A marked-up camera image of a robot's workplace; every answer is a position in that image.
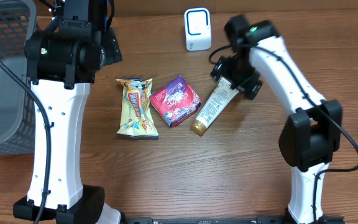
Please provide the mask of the white tube gold cap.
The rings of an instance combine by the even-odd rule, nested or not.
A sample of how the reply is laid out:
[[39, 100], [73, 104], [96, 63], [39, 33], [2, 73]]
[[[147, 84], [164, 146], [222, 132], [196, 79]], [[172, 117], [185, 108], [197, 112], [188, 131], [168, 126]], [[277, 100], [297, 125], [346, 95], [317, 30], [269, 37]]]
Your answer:
[[202, 136], [238, 93], [237, 89], [231, 88], [230, 81], [221, 77], [216, 88], [191, 124], [191, 130]]

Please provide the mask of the red purple pad pack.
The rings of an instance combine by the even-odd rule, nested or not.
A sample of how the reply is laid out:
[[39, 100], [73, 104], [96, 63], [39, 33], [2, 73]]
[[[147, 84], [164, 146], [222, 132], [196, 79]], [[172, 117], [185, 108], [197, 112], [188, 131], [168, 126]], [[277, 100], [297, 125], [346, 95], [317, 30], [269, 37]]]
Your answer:
[[170, 127], [178, 126], [202, 104], [201, 98], [182, 76], [153, 93], [150, 102]]

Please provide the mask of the yellow snack bag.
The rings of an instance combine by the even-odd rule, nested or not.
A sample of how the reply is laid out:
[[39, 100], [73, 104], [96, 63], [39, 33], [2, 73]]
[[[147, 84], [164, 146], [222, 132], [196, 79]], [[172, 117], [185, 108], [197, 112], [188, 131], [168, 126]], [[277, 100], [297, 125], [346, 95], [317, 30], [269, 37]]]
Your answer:
[[130, 138], [158, 139], [159, 134], [150, 112], [152, 78], [122, 78], [121, 120], [117, 135]]

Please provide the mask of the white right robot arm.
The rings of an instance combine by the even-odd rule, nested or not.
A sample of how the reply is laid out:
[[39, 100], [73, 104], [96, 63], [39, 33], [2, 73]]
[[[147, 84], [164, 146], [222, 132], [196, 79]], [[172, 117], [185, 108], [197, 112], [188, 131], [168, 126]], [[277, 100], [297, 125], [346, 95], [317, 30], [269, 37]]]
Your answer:
[[344, 223], [342, 217], [327, 217], [321, 208], [322, 171], [339, 149], [340, 103], [326, 100], [311, 86], [271, 21], [249, 24], [238, 15], [228, 20], [224, 31], [234, 56], [220, 57], [211, 76], [225, 78], [250, 100], [258, 94], [263, 77], [287, 115], [278, 145], [291, 167], [291, 198], [282, 222]]

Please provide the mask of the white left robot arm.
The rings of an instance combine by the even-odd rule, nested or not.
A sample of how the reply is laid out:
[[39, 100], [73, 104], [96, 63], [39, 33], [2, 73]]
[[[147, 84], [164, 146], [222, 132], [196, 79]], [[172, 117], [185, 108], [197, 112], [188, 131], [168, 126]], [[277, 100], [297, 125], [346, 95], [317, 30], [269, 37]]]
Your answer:
[[27, 195], [13, 206], [16, 218], [34, 223], [124, 222], [105, 201], [102, 187], [80, 175], [83, 114], [96, 73], [122, 60], [111, 27], [112, 1], [56, 1], [53, 21], [24, 47], [35, 103], [35, 150]]

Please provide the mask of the white barcode scanner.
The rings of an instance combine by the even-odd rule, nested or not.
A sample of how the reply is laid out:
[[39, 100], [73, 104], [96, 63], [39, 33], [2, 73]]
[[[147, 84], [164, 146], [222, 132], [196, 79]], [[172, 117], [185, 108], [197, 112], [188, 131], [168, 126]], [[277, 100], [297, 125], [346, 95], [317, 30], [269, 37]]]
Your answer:
[[184, 13], [184, 27], [187, 51], [200, 51], [211, 48], [211, 18], [207, 8], [187, 9]]

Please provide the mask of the dark grey plastic basket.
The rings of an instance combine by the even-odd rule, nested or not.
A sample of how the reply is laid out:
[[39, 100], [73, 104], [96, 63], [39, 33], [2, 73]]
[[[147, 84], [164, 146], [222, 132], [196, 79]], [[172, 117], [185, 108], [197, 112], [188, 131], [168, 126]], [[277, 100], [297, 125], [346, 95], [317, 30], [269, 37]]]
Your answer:
[[[24, 44], [36, 27], [31, 0], [0, 0], [0, 61], [27, 85]], [[0, 67], [0, 155], [34, 151], [32, 98]]]

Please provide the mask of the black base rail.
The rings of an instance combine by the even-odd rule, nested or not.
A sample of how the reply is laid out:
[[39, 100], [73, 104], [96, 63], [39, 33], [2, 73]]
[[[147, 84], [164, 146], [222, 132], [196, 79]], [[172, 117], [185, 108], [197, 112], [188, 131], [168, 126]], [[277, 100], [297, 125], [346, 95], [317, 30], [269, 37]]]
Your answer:
[[127, 224], [282, 224], [293, 223], [284, 216], [257, 217], [257, 218], [193, 218], [193, 219], [153, 219], [153, 218], [126, 218]]

